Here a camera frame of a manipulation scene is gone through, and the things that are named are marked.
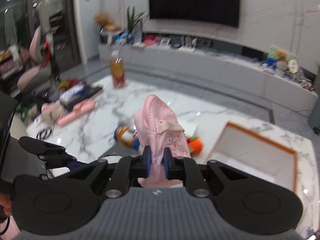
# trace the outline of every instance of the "chair seat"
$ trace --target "chair seat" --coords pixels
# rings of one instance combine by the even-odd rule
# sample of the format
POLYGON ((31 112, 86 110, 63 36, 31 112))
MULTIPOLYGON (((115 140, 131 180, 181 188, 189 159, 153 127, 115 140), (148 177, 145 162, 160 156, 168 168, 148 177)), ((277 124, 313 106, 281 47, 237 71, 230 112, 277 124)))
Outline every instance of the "chair seat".
POLYGON ((50 79, 50 76, 50 67, 47 66, 45 68, 41 68, 41 66, 38 65, 30 68, 25 73, 23 73, 23 75, 19 78, 17 86, 22 92, 29 92, 37 86, 48 81, 50 79))

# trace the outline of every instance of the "trash can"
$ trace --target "trash can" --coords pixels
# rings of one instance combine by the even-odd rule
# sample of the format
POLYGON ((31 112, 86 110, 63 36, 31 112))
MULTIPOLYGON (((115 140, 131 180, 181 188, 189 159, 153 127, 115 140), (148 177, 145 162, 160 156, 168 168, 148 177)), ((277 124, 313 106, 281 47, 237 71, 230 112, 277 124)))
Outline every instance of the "trash can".
POLYGON ((308 124, 317 135, 320 134, 320 98, 318 98, 315 107, 312 110, 308 124))

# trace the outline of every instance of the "marble wall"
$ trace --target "marble wall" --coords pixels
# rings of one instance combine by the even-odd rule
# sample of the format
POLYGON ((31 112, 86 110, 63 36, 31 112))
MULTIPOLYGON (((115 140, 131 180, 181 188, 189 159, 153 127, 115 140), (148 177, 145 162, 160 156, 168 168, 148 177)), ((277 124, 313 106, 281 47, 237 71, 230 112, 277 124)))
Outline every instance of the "marble wall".
MULTIPOLYGON (((148 0, 104 0, 105 10, 121 26, 126 25, 126 8, 146 11, 148 0)), ((241 0, 239 28, 184 21, 144 21, 144 31, 210 37, 268 51, 276 45, 299 56, 300 66, 318 72, 320 61, 320 0, 241 0)))

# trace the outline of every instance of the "marble table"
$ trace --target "marble table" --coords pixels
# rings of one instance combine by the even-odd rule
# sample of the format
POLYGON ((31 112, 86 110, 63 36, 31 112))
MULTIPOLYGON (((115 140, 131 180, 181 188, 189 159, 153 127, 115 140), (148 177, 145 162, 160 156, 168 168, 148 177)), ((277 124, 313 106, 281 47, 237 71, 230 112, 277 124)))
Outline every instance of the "marble table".
MULTIPOLYGON (((306 227, 319 227, 319 179, 312 142, 299 135, 281 129, 268 122, 253 119, 248 115, 223 106, 174 91, 163 90, 150 85, 128 80, 123 90, 114 90, 111 77, 107 76, 95 85, 103 85, 104 91, 95 98, 97 108, 90 114, 74 121, 64 128, 54 127, 47 142, 59 144, 79 161, 90 163, 99 158, 113 145, 113 133, 118 121, 133 116, 150 94, 159 96, 176 113, 179 119, 198 124, 198 134, 204 142, 204 149, 195 160, 204 164, 210 150, 226 122, 233 121, 290 147, 298 153, 297 195, 303 203, 303 216, 297 231, 306 227)), ((30 137, 35 138, 44 124, 32 124, 27 128, 30 137)))

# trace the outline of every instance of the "storage box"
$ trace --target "storage box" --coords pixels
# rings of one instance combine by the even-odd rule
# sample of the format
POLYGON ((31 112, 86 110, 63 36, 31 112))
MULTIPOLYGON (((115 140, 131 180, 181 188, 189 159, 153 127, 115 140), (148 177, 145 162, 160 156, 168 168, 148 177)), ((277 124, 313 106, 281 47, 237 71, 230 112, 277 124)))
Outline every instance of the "storage box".
POLYGON ((296 152, 238 124, 226 124, 210 159, 295 192, 296 152))

